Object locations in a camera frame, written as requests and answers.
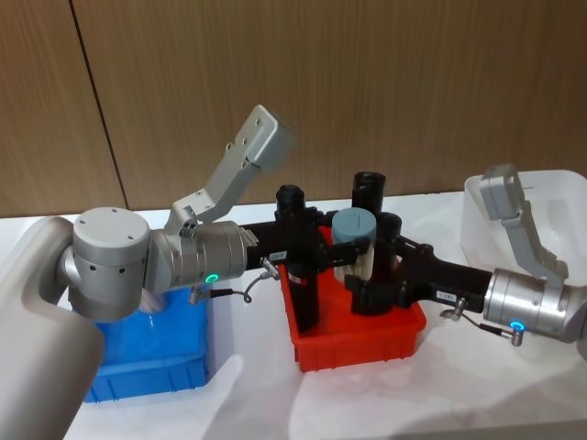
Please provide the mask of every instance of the blue plastic bin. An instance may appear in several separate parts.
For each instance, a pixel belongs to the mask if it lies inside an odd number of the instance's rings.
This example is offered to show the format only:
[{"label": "blue plastic bin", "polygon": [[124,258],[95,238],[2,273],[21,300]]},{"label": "blue plastic bin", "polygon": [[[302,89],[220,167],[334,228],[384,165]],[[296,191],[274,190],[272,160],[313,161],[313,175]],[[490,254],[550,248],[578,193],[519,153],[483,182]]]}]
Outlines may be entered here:
[{"label": "blue plastic bin", "polygon": [[191,305],[189,289],[168,293],[167,308],[156,314],[97,324],[105,356],[85,402],[178,391],[206,384],[206,303]]}]

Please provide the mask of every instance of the wooden wall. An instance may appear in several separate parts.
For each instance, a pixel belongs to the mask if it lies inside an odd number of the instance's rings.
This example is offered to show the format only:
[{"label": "wooden wall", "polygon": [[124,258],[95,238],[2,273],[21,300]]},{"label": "wooden wall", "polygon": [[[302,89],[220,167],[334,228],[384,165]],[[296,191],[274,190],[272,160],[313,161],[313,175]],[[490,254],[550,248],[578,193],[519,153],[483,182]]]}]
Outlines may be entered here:
[{"label": "wooden wall", "polygon": [[124,206],[67,0],[0,0],[0,216]]},{"label": "wooden wall", "polygon": [[[271,201],[284,182],[348,197],[360,170],[384,172],[388,193],[459,190],[506,161],[587,175],[586,1],[72,5],[131,208],[201,187],[257,103],[298,145],[245,202]],[[87,138],[105,149],[99,133]],[[95,184],[91,172],[81,182]]]}]

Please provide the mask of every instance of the cylindrical motor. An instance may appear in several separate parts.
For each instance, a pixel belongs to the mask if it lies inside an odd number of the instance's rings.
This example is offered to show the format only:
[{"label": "cylindrical motor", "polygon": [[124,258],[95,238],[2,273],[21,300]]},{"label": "cylindrical motor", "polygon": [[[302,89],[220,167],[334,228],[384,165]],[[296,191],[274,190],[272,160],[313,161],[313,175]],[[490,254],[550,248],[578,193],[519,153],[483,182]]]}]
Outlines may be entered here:
[{"label": "cylindrical motor", "polygon": [[377,215],[382,211],[385,176],[379,172],[362,171],[355,174],[352,206]]},{"label": "cylindrical motor", "polygon": [[115,321],[140,302],[149,248],[149,225],[121,208],[95,208],[73,225],[72,248],[63,254],[60,276],[70,285],[79,314]]},{"label": "cylindrical motor", "polygon": [[[277,211],[275,218],[299,215],[305,209],[304,192],[295,185],[282,185],[275,194]],[[287,263],[287,283],[292,297],[295,321],[300,332],[305,332],[318,323],[319,302],[317,273],[301,263]]]},{"label": "cylindrical motor", "polygon": [[277,211],[275,218],[284,215],[300,214],[305,209],[304,192],[296,185],[282,185],[275,194],[277,199]]},{"label": "cylindrical motor", "polygon": [[364,237],[371,241],[369,250],[365,254],[359,255],[355,264],[335,268],[335,277],[339,282],[344,284],[346,275],[355,275],[364,281],[371,278],[376,227],[375,215],[362,208],[343,209],[332,217],[333,243],[348,243]]},{"label": "cylindrical motor", "polygon": [[543,280],[497,269],[485,295],[483,318],[508,326],[519,323],[528,332],[571,342],[580,337],[583,314],[577,311],[585,302],[573,289],[550,292]]}]

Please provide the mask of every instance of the black cylinder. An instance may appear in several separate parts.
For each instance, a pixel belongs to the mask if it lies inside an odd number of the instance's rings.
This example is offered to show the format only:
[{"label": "black cylinder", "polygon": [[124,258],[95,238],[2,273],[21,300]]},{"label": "black cylinder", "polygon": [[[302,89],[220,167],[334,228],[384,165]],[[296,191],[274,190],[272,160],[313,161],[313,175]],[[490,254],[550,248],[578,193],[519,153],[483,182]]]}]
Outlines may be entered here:
[{"label": "black cylinder", "polygon": [[382,211],[385,176],[379,172],[362,171],[355,174],[352,206],[377,215]]},{"label": "black cylinder", "polygon": [[285,268],[295,321],[299,331],[305,332],[319,320],[317,273],[303,264],[288,263]]},{"label": "black cylinder", "polygon": [[277,211],[275,218],[303,212],[305,209],[304,192],[296,185],[282,185],[275,194],[277,199]]}]

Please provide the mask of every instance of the light blue cylinder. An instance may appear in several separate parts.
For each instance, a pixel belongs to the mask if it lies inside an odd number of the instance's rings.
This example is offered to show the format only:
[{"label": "light blue cylinder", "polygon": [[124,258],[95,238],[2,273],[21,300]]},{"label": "light blue cylinder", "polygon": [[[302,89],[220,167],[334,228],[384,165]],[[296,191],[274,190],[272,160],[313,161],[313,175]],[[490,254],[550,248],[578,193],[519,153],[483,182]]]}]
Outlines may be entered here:
[{"label": "light blue cylinder", "polygon": [[377,235],[375,215],[362,208],[347,208],[332,217],[332,241],[348,243],[367,237],[373,244]]}]

